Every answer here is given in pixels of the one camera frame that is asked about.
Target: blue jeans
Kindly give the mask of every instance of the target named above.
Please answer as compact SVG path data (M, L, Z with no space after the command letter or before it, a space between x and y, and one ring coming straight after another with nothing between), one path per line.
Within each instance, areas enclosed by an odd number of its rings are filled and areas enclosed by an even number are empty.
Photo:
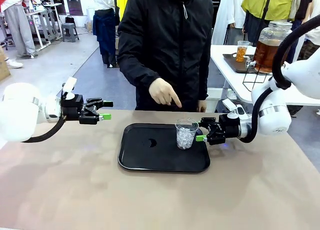
M293 21L292 28L291 28L292 31L294 31L296 28L298 28L301 24L302 24L302 20ZM291 46L291 48L289 50L288 56L286 57L286 61L288 63L290 63L290 64L294 61L294 57L295 57L295 53L296 53L296 48L297 48L298 42L299 42L299 40L296 40L292 44L292 46Z

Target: white zipper pull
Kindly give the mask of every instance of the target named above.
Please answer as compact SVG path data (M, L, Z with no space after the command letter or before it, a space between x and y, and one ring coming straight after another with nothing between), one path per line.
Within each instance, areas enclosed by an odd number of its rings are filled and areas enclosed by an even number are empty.
M187 10L186 10L186 7L185 7L185 3L182 2L182 5L183 5L184 18L185 18L185 19L188 19L188 14L187 14Z

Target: white sneaker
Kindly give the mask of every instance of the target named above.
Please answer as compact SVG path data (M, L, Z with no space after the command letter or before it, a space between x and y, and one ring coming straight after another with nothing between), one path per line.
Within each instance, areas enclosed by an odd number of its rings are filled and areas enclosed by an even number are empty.
M24 65L23 63L17 62L17 61L13 61L11 59L8 59L6 61L6 64L8 65L9 68L11 69L17 69L17 68L22 68Z

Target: green vest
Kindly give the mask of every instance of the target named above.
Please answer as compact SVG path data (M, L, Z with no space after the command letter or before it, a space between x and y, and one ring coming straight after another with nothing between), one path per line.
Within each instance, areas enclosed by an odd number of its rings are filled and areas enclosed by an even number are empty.
M267 0L243 0L242 8L252 15L262 18ZM265 19L268 21L286 20L289 18L292 0L270 0Z

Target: gray stool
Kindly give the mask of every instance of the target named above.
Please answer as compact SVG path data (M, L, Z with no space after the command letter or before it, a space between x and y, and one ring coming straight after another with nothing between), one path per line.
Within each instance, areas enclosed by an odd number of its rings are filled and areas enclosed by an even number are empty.
M73 24L73 23L63 23L61 25L61 28L62 28L62 39L63 39L63 42L66 42L66 40L71 41L71 42L76 42L76 38L78 40L80 40L75 24Z

